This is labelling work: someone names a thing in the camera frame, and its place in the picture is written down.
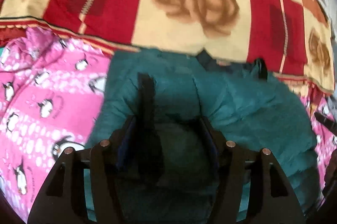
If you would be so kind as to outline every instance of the copper rivet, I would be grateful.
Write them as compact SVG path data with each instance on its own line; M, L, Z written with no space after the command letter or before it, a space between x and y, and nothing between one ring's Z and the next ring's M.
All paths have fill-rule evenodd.
M72 147L65 148L64 153L70 154L70 153L72 153L72 150L73 150Z
M272 152L268 148L263 148L262 153L264 153L265 155L270 155Z
M104 139L104 140L102 140L101 142L100 142L100 145L102 146L102 147L106 147L106 146L108 146L110 144L110 141L108 141L107 139Z
M234 141L230 141L230 140L229 140L229 141L226 142L226 145L227 145L228 147L233 148L233 147L235 147L236 144L235 144Z

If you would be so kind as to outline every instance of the red and beige checkered blanket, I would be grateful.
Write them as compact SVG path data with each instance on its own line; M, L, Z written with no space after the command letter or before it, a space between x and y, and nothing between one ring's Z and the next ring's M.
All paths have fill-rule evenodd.
M317 0L0 0L0 28L36 25L106 54L155 47L263 58L298 94L334 91L331 29Z

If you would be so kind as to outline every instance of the black strap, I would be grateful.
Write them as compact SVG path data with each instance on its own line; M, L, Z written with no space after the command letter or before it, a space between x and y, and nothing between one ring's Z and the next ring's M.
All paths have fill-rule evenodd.
M330 118L325 117L321 113L314 113L316 120L325 126L330 132L337 136L337 122L331 120Z
M239 69L251 71L255 66L258 66L259 67L258 79L267 80L268 78L268 70L266 63L261 58L256 59L253 63L231 63L231 65L228 66L221 66L218 65L216 63L216 60L213 59L205 50L203 50L196 56L196 59L206 71L226 72L229 74L233 74L235 71Z
M154 127L154 80L148 74L138 74L138 171L143 180L155 184L164 173L160 138Z

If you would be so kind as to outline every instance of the black metal frame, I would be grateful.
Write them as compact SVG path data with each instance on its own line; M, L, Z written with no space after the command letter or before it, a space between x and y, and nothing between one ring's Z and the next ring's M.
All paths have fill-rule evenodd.
M88 219L84 197L83 170L87 168L97 223L125 223L114 179L130 159L125 144L130 143L132 149L137 123L136 117L128 118L109 141L101 141L92 149L65 150L40 189L28 224L94 224ZM295 193L268 149L255 152L227 141L204 117L193 121L192 126L203 139L214 175L220 178L208 223L236 223L247 170L251 177L250 198L247 218L240 224L305 223Z

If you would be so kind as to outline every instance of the pink blanket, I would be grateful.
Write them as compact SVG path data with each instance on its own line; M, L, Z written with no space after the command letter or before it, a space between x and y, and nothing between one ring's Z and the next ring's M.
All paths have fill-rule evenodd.
M0 187L27 221L63 150L84 144L103 102L110 60L81 40L28 28L0 60Z
M307 112L310 114L310 100L308 97L300 97L301 102L307 108ZM330 113L328 109L328 104L323 97L318 107L316 108L316 112L327 116L331 120L334 120L333 115ZM312 130L316 134L317 138L317 146L315 148L315 152L317 153L317 168L320 174L320 187L321 190L325 187L324 176L326 173L326 167L329 165L331 154L337 148L337 137L330 132L325 126L319 123L315 116L312 114L310 116Z

